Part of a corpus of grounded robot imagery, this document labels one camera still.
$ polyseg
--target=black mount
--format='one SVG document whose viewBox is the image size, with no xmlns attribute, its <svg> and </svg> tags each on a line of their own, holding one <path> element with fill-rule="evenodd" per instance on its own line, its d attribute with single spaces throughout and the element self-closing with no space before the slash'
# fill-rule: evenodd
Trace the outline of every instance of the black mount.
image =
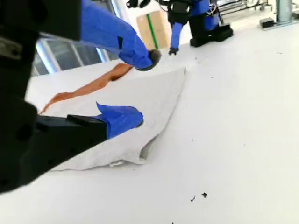
<svg viewBox="0 0 299 224">
<path fill-rule="evenodd" d="M 80 21 L 81 0 L 0 0 L 0 193 L 106 140 L 102 121 L 39 116 L 24 100 L 40 35 L 80 40 Z"/>
<path fill-rule="evenodd" d="M 233 35 L 234 32 L 230 25 L 219 26 L 210 31 L 203 31 L 201 35 L 193 36 L 190 45 L 198 48 L 209 42 L 222 42 Z"/>
</svg>

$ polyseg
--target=cardboard box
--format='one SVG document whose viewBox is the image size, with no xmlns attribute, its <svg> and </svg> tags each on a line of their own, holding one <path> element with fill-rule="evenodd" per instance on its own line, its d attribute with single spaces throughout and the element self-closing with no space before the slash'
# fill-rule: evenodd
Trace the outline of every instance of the cardboard box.
<svg viewBox="0 0 299 224">
<path fill-rule="evenodd" d="M 156 11 L 137 18 L 141 39 L 148 49 L 170 47 L 171 30 L 164 12 Z"/>
</svg>

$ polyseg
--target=blue protective cover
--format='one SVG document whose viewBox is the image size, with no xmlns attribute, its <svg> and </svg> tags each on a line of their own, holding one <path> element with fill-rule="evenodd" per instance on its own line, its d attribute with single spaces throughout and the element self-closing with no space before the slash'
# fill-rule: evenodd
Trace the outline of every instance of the blue protective cover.
<svg viewBox="0 0 299 224">
<path fill-rule="evenodd" d="M 171 47 L 178 49 L 179 39 L 181 35 L 183 25 L 181 23 L 175 22 L 172 25 L 172 34 L 171 34 Z"/>
<path fill-rule="evenodd" d="M 190 16 L 200 15 L 206 13 L 210 9 L 209 0 L 196 0 L 194 1 L 193 8 Z"/>
<path fill-rule="evenodd" d="M 119 37 L 122 38 L 121 49 Z M 136 31 L 128 23 L 90 0 L 82 0 L 81 42 L 106 49 L 137 69 L 153 64 Z"/>
<path fill-rule="evenodd" d="M 107 106 L 98 103 L 97 106 L 102 114 L 93 118 L 106 123 L 107 139 L 135 128 L 143 122 L 142 113 L 132 106 Z"/>
<path fill-rule="evenodd" d="M 219 25 L 219 15 L 218 13 L 214 15 L 209 15 L 205 18 L 205 29 L 213 30 Z"/>
</svg>

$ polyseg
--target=dirt speck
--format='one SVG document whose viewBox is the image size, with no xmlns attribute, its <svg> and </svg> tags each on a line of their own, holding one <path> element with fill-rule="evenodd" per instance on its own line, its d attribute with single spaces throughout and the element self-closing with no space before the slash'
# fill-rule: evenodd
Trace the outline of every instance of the dirt speck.
<svg viewBox="0 0 299 224">
<path fill-rule="evenodd" d="M 204 193 L 202 194 L 202 196 L 203 196 L 204 198 L 207 198 L 207 193 L 204 192 Z"/>
<path fill-rule="evenodd" d="M 194 198 L 192 198 L 190 201 L 193 202 L 195 200 L 196 196 L 194 196 Z"/>
</svg>

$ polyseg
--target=blue tape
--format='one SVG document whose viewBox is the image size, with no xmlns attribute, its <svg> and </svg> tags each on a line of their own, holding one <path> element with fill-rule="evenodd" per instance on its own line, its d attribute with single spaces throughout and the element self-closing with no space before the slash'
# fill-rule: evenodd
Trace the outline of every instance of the blue tape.
<svg viewBox="0 0 299 224">
<path fill-rule="evenodd" d="M 107 139 L 111 139 L 143 123 L 143 115 L 132 106 L 107 106 L 97 103 L 102 113 L 93 118 L 107 125 Z"/>
</svg>

